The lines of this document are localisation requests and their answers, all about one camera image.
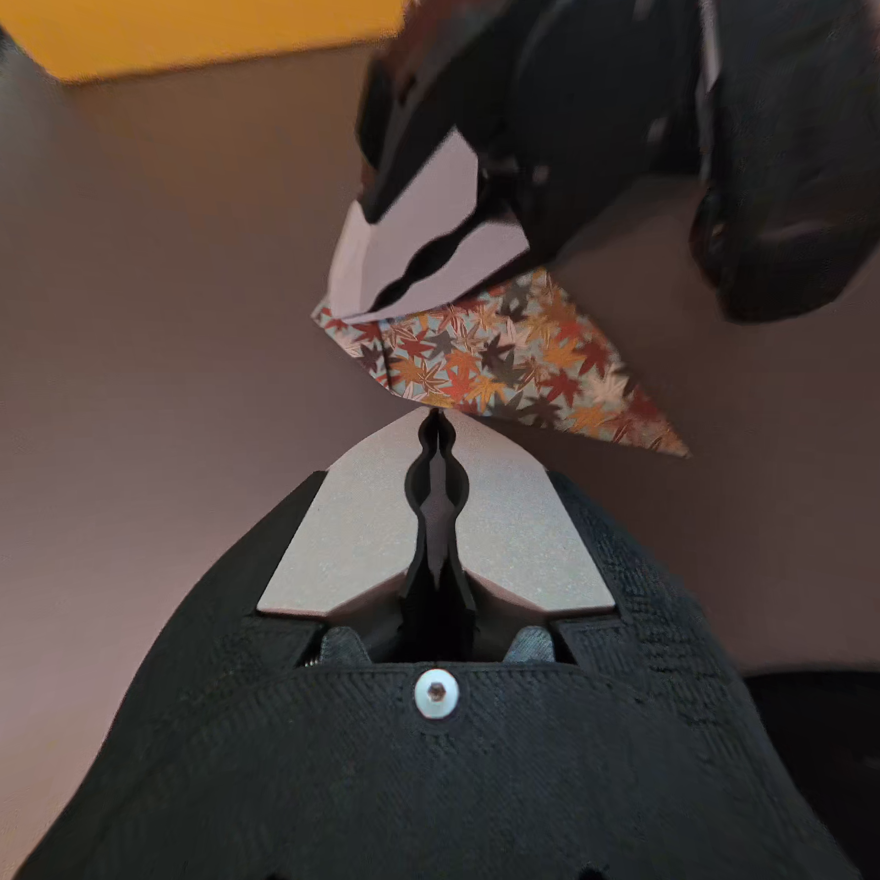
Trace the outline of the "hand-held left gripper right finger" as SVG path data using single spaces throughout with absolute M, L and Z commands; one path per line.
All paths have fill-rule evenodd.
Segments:
M 465 573 L 532 617 L 613 611 L 611 590 L 545 467 L 481 420 L 437 414 L 446 517 Z

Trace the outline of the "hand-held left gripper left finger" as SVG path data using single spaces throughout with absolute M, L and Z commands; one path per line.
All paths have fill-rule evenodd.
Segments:
M 418 520 L 405 478 L 422 454 L 416 409 L 368 435 L 326 471 L 314 499 L 258 600 L 263 613 L 330 619 L 404 575 Z

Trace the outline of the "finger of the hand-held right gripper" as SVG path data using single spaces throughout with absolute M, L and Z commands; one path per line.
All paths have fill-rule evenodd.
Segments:
M 385 288 L 400 280 L 416 253 L 456 230 L 477 206 L 479 160 L 454 127 L 382 218 L 367 221 L 363 206 L 349 207 L 329 270 L 326 303 L 344 321 L 372 321 L 426 312 L 440 294 L 426 279 L 402 298 L 380 306 Z
M 431 311 L 484 286 L 493 273 L 525 255 L 528 248 L 518 222 L 481 224 L 464 237 L 443 266 L 411 283 L 396 302 L 385 306 L 367 301 L 368 282 L 380 280 L 378 269 L 347 269 L 336 286 L 336 318 L 364 323 Z

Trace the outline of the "maple leaf origami paper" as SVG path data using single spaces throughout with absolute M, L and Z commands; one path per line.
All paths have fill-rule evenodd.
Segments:
M 398 398 L 690 455 L 618 348 L 545 269 L 393 319 L 342 319 L 325 297 L 312 320 Z

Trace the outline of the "yellow box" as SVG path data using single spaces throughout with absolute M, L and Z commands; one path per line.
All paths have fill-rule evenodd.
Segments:
M 403 1 L 3 1 L 2 30 L 64 83 L 344 47 L 402 23 Z

